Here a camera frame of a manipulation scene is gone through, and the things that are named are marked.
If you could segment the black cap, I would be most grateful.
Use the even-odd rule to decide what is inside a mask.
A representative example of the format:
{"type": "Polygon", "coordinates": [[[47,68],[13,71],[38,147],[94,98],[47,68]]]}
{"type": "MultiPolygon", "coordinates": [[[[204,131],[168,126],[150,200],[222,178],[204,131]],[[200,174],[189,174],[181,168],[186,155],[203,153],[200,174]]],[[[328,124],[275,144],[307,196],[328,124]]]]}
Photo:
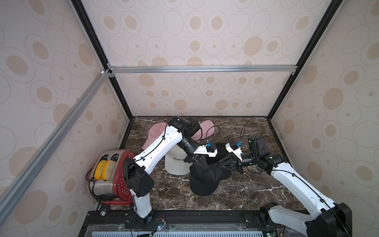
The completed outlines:
{"type": "Polygon", "coordinates": [[[217,164],[219,160],[223,159],[229,154],[226,149],[226,143],[215,143],[215,145],[217,146],[218,154],[216,157],[208,158],[208,165],[217,164]]]}
{"type": "Polygon", "coordinates": [[[214,193],[221,180],[229,179],[232,172],[212,163],[206,168],[192,165],[190,168],[189,186],[191,191],[198,196],[205,197],[214,193]]]}

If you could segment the white cap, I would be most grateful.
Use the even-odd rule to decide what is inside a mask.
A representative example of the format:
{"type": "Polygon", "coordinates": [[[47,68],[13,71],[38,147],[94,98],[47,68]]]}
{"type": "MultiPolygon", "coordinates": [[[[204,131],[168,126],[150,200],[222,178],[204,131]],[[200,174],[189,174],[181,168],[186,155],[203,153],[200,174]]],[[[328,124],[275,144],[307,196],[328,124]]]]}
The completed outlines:
{"type": "Polygon", "coordinates": [[[165,155],[165,170],[172,175],[189,174],[191,164],[184,162],[186,157],[186,152],[178,145],[175,145],[165,155]]]}

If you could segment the black cap front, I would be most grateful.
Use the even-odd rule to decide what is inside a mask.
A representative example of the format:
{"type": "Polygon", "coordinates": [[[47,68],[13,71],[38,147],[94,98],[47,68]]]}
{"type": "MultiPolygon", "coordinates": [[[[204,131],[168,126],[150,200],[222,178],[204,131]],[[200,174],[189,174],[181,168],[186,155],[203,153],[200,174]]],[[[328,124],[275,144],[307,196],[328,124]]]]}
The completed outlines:
{"type": "Polygon", "coordinates": [[[232,172],[212,163],[206,168],[192,165],[190,168],[189,186],[191,191],[198,196],[205,197],[214,193],[221,180],[229,179],[232,172]]]}

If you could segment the pink baseball cap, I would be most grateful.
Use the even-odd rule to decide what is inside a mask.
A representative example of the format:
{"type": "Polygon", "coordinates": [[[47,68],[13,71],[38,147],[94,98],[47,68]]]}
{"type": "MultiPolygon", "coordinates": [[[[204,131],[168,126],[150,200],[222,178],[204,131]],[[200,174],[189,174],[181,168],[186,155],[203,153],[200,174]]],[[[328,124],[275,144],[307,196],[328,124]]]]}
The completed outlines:
{"type": "Polygon", "coordinates": [[[167,123],[160,122],[160,123],[156,123],[150,128],[149,133],[148,133],[148,138],[145,141],[144,145],[142,146],[143,150],[146,150],[150,145],[153,144],[153,142],[155,142],[161,136],[161,134],[164,132],[166,128],[166,125],[167,123]]]}
{"type": "Polygon", "coordinates": [[[211,120],[204,120],[200,123],[200,130],[198,130],[191,138],[195,142],[212,136],[215,132],[214,123],[211,120]]]}

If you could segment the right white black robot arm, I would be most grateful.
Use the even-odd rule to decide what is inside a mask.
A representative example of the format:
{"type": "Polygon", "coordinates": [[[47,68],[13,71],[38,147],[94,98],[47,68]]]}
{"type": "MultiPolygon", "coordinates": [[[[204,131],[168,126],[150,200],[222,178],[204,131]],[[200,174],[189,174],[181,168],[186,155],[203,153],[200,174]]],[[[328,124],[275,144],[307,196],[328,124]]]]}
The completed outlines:
{"type": "Polygon", "coordinates": [[[307,237],[351,237],[352,210],[345,203],[336,203],[302,178],[286,160],[271,153],[263,137],[249,139],[249,151],[240,143],[226,144],[228,155],[219,166],[242,172],[244,167],[256,166],[283,184],[306,208],[307,214],[293,211],[271,202],[260,208],[263,226],[277,224],[307,237]]]}

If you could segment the small circuit board with led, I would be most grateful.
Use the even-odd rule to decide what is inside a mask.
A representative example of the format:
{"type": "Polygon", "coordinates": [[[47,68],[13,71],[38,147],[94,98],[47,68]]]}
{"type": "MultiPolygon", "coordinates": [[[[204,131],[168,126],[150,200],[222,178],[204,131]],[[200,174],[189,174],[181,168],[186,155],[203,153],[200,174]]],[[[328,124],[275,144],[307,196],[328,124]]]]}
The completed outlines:
{"type": "Polygon", "coordinates": [[[152,224],[155,225],[155,229],[150,233],[151,236],[164,229],[167,226],[167,221],[164,218],[157,218],[152,221],[152,224]]]}

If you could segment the right yellow toast slice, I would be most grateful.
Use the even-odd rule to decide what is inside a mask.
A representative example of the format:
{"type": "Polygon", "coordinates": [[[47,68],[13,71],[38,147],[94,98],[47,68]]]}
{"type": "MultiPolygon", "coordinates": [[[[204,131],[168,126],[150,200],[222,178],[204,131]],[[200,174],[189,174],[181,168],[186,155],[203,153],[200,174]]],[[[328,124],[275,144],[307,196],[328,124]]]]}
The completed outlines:
{"type": "Polygon", "coordinates": [[[115,167],[116,167],[115,161],[112,161],[112,160],[106,161],[103,168],[103,172],[102,172],[102,179],[104,181],[109,181],[113,177],[113,172],[115,170],[115,167]]]}

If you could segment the yellow toast slice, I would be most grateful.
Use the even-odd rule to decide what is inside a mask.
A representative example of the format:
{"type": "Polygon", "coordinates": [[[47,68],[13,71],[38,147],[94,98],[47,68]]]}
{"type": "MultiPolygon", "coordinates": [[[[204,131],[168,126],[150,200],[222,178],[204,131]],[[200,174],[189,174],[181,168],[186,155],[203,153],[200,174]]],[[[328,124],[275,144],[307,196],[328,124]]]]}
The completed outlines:
{"type": "Polygon", "coordinates": [[[112,160],[106,161],[103,168],[103,172],[102,172],[102,179],[104,181],[109,181],[113,177],[113,172],[115,170],[115,167],[116,167],[115,161],[112,161],[112,160]]]}
{"type": "Polygon", "coordinates": [[[105,167],[105,164],[106,164],[106,160],[101,160],[97,167],[96,167],[96,170],[95,170],[95,173],[94,173],[94,178],[96,180],[100,180],[102,178],[102,174],[103,174],[103,169],[105,167]]]}

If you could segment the red silver toaster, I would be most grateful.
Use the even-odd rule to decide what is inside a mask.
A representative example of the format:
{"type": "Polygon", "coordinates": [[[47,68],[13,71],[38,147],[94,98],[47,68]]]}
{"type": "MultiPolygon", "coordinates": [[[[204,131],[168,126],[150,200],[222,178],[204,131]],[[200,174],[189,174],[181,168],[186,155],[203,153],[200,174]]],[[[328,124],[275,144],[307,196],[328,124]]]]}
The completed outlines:
{"type": "Polygon", "coordinates": [[[108,205],[129,205],[133,202],[132,194],[124,181],[122,166],[125,159],[133,158],[134,154],[129,150],[107,150],[101,153],[93,169],[86,175],[87,190],[96,201],[108,205]],[[101,160],[116,162],[113,177],[109,181],[94,178],[101,160]]]}

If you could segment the left yellow toast slice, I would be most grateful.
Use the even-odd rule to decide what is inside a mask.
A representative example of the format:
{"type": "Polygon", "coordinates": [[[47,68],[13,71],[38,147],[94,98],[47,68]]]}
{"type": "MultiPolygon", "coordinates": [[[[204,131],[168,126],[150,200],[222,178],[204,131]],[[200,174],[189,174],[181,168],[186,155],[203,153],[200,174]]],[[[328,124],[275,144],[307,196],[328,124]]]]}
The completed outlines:
{"type": "Polygon", "coordinates": [[[106,160],[101,160],[97,167],[96,167],[96,170],[95,170],[95,173],[94,173],[94,178],[96,180],[100,180],[102,178],[102,174],[103,174],[103,169],[105,167],[105,164],[106,164],[106,160]]]}

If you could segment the horizontal aluminium rail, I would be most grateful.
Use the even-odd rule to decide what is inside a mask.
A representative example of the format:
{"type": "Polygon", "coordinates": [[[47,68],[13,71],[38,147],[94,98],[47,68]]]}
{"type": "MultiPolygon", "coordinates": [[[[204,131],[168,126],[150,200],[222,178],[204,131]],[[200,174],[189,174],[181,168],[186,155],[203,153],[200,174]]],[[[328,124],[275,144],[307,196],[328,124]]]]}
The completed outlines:
{"type": "Polygon", "coordinates": [[[112,66],[107,70],[111,75],[131,74],[131,75],[169,75],[174,74],[220,74],[220,73],[261,73],[261,72],[289,72],[297,70],[296,65],[208,65],[208,66],[112,66]]]}

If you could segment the left diagonal aluminium rail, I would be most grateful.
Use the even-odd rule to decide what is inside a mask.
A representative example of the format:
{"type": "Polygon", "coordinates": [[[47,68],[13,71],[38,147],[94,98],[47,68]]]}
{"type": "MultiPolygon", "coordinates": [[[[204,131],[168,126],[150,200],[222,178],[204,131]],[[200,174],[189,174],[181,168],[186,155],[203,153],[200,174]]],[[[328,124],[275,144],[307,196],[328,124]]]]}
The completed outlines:
{"type": "Polygon", "coordinates": [[[109,69],[103,70],[98,75],[3,194],[1,197],[1,225],[8,219],[25,192],[110,75],[109,69]]]}

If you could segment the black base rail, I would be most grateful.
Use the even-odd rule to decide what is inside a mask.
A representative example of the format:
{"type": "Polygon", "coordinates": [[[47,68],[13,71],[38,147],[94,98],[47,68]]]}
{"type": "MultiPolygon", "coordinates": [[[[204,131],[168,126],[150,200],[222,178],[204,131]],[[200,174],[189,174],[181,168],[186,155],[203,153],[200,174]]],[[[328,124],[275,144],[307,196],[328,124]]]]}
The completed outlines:
{"type": "Polygon", "coordinates": [[[229,211],[177,211],[161,210],[153,213],[152,223],[143,226],[133,211],[109,211],[102,216],[98,211],[86,215],[79,236],[90,237],[94,232],[123,232],[126,237],[150,233],[160,224],[166,223],[159,234],[175,232],[246,232],[258,231],[274,236],[300,237],[301,233],[283,224],[267,224],[259,220],[258,210],[229,211]]]}

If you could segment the black right frame post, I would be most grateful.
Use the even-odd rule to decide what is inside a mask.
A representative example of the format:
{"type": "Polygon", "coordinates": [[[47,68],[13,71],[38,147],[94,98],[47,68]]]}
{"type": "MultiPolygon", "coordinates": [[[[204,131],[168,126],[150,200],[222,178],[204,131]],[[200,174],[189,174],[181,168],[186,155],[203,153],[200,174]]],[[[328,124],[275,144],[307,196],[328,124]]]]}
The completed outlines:
{"type": "Polygon", "coordinates": [[[320,42],[322,36],[326,32],[328,26],[333,20],[333,17],[337,13],[338,9],[341,7],[343,3],[343,0],[333,0],[329,3],[328,8],[326,9],[324,15],[322,16],[320,22],[317,24],[316,29],[310,38],[307,46],[305,47],[300,59],[298,60],[296,66],[297,69],[293,74],[289,76],[289,79],[287,80],[283,90],[279,94],[279,97],[277,98],[276,102],[274,103],[273,108],[270,110],[267,120],[272,121],[275,114],[278,112],[279,107],[284,102],[284,99],[286,98],[287,94],[289,93],[291,87],[295,83],[297,77],[299,76],[300,72],[304,68],[305,64],[309,60],[311,54],[315,50],[317,44],[320,42]]]}

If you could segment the black left frame post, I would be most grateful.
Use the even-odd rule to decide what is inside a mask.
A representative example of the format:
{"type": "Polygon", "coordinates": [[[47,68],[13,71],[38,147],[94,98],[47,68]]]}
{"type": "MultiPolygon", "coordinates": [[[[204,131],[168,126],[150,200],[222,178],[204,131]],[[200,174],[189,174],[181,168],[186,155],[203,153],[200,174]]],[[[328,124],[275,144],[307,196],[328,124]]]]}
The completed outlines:
{"type": "MultiPolygon", "coordinates": [[[[103,50],[103,47],[101,46],[101,43],[99,41],[99,38],[97,37],[97,34],[95,32],[95,29],[91,23],[91,20],[85,10],[85,7],[84,7],[84,4],[82,3],[82,1],[79,1],[79,0],[71,0],[71,3],[73,4],[73,7],[80,19],[80,22],[82,24],[82,26],[84,27],[84,30],[96,52],[96,55],[98,56],[99,60],[100,60],[100,63],[101,65],[103,66],[103,68],[105,69],[109,69],[110,72],[112,72],[112,69],[110,68],[109,66],[109,61],[107,59],[107,56],[103,50]]],[[[133,120],[134,116],[132,115],[132,112],[131,112],[131,109],[129,107],[129,105],[127,104],[127,101],[121,91],[121,87],[119,85],[119,83],[117,82],[117,79],[115,78],[115,76],[111,76],[110,77],[110,83],[121,103],[121,106],[123,107],[127,117],[129,120],[133,120]]]]}

